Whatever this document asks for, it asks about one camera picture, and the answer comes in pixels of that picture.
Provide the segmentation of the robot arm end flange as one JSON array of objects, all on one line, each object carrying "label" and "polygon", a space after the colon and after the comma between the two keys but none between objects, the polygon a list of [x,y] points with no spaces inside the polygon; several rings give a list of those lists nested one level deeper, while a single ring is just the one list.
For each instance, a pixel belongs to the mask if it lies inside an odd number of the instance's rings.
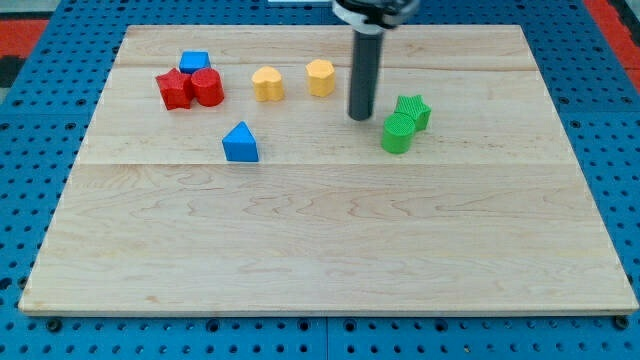
[{"label": "robot arm end flange", "polygon": [[420,8],[420,0],[333,0],[336,17],[355,31],[377,35],[408,21]]}]

